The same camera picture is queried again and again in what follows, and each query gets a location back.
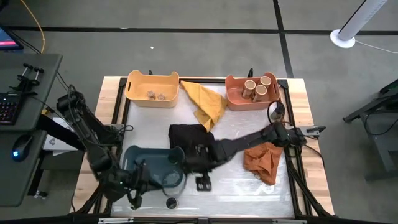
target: desk leg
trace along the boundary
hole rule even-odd
[[[64,128],[57,122],[53,121],[53,119],[45,115],[40,115],[36,128],[46,131],[47,134],[67,143],[72,147],[75,147],[81,151],[85,151],[84,145],[80,142],[79,137],[75,133],[69,131],[67,128]]]
[[[34,173],[32,182],[30,183],[30,187],[29,187],[29,190],[27,192],[28,196],[41,196],[43,198],[45,196],[47,196],[47,193],[40,192],[40,191],[37,190],[39,188],[40,180],[42,179],[43,171],[44,171],[41,168],[42,167],[42,163],[43,163],[43,157],[44,157],[44,152],[42,151],[40,153],[39,163],[37,164],[36,171]]]

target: wooden cup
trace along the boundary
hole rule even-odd
[[[261,101],[261,99],[267,94],[267,88],[263,85],[258,85],[256,87],[256,90],[254,91],[253,94],[253,102],[258,102]]]
[[[242,97],[245,99],[249,99],[253,94],[255,88],[256,83],[253,80],[246,80],[243,86]]]
[[[268,88],[269,85],[271,85],[271,79],[267,76],[263,76],[260,78],[259,85],[263,85]]]

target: computer keyboard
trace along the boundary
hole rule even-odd
[[[0,125],[15,124],[20,104],[20,93],[0,93]]]

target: orange cloth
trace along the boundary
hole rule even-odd
[[[243,167],[258,175],[266,184],[274,185],[282,151],[283,148],[276,147],[270,142],[246,149],[244,151]]]

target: yellow cloth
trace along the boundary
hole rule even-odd
[[[194,112],[199,123],[209,132],[224,115],[227,101],[223,96],[201,84],[181,81],[181,85],[188,96],[196,104],[198,110]]]

